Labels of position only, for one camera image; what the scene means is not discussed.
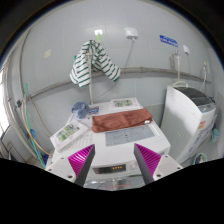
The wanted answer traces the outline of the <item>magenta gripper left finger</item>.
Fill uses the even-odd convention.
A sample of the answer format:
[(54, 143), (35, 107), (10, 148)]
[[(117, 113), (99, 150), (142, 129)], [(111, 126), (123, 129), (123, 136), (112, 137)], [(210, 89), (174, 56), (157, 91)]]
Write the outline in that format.
[(95, 145), (89, 145), (66, 157), (59, 157), (46, 171), (78, 186), (83, 186), (95, 156)]

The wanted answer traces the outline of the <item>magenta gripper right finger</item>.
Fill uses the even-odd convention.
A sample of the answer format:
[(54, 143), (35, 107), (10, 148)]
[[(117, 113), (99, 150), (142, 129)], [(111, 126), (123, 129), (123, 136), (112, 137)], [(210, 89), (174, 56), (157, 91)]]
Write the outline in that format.
[(182, 169), (182, 166), (169, 155), (158, 153), (137, 143), (134, 155), (145, 184), (150, 184)]

